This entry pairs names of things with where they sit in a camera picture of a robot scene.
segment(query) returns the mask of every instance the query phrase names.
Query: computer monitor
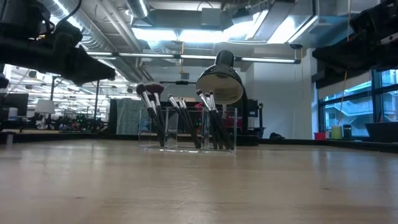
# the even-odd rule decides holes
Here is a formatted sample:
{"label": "computer monitor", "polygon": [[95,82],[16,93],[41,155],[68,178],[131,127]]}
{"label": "computer monitor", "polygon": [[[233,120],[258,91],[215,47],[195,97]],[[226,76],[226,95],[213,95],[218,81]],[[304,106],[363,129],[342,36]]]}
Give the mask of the computer monitor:
{"label": "computer monitor", "polygon": [[7,93],[0,93],[0,102],[2,102],[3,110],[17,108],[18,116],[26,116],[28,98],[29,94],[27,93],[10,93],[8,95]]}

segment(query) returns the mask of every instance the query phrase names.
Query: desk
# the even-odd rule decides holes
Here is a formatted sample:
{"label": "desk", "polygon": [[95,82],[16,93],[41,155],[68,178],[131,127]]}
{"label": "desk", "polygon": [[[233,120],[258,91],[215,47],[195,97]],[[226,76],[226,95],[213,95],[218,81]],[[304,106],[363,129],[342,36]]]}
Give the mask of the desk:
{"label": "desk", "polygon": [[398,155],[327,146],[140,151],[135,141],[0,150],[1,223],[398,223]]}

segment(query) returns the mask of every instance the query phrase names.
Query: brush handle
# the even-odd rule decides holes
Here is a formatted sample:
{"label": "brush handle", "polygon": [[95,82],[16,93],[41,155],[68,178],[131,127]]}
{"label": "brush handle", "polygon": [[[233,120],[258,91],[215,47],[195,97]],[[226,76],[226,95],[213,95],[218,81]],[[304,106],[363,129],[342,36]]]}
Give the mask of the brush handle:
{"label": "brush handle", "polygon": [[214,122],[216,123],[216,126],[217,126],[218,130],[220,131],[220,137],[224,142],[225,148],[234,150],[234,146],[231,143],[231,140],[229,139],[229,134],[228,134],[227,130],[225,129],[225,127],[223,126],[223,123],[221,122],[217,111],[216,110],[210,111],[210,115],[213,117]]}
{"label": "brush handle", "polygon": [[195,144],[195,148],[200,149],[200,141],[198,139],[198,136],[196,135],[196,132],[194,132],[194,130],[192,130],[192,127],[190,125],[190,123],[188,122],[187,116],[185,114],[185,112],[183,112],[180,108],[175,107],[174,108],[176,110],[176,112],[178,113],[178,115],[180,117],[182,117],[184,123],[185,123],[185,127],[187,127],[188,131],[191,134],[192,137],[192,141]]}
{"label": "brush handle", "polygon": [[212,136],[213,136],[213,148],[217,149],[218,148],[218,146],[217,146],[217,142],[218,142],[217,127],[216,127],[216,124],[215,124],[214,119],[213,119],[212,116],[210,116],[210,127],[211,127],[211,129],[213,131],[213,134],[212,134]]}
{"label": "brush handle", "polygon": [[156,106],[156,113],[157,116],[159,117],[160,123],[162,124],[163,129],[165,128],[165,122],[164,122],[164,116],[162,112],[162,107],[161,106]]}
{"label": "brush handle", "polygon": [[220,137],[219,131],[216,128],[216,134],[217,134],[217,139],[218,139],[218,149],[223,149],[223,140]]}
{"label": "brush handle", "polygon": [[152,122],[155,123],[156,127],[156,133],[157,133],[157,139],[159,140],[160,146],[164,147],[164,129],[162,124],[159,121],[159,118],[156,115],[155,109],[154,108],[147,108],[149,117],[152,119]]}
{"label": "brush handle", "polygon": [[187,121],[188,121],[189,125],[191,126],[191,136],[192,136],[193,140],[197,143],[196,144],[197,149],[200,149],[200,145],[201,145],[200,140],[198,139],[195,125],[193,125],[191,116],[189,115],[189,112],[188,112],[188,108],[184,108],[183,110],[185,112],[185,115],[187,116]]}

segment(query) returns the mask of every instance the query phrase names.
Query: desk lamp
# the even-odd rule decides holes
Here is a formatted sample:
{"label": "desk lamp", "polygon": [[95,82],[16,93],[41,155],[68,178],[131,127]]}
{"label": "desk lamp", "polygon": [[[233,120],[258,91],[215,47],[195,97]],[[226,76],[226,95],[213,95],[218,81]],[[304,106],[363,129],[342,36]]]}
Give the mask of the desk lamp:
{"label": "desk lamp", "polygon": [[45,119],[47,114],[55,113],[54,102],[51,100],[38,100],[36,109],[36,113],[43,113],[42,127],[41,129],[45,129]]}
{"label": "desk lamp", "polygon": [[235,71],[234,55],[229,50],[222,50],[216,56],[215,64],[208,67],[197,81],[197,90],[204,93],[214,92],[214,100],[219,105],[230,105],[242,99],[242,133],[248,131],[248,96],[242,79]]}

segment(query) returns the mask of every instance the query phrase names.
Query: yellow cup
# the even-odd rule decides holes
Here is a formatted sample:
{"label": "yellow cup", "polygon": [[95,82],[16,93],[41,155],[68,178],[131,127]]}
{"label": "yellow cup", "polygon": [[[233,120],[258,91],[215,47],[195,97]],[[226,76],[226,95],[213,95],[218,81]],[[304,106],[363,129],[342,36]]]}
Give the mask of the yellow cup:
{"label": "yellow cup", "polygon": [[342,139],[343,138],[343,128],[341,126],[331,127],[331,138],[332,139]]}

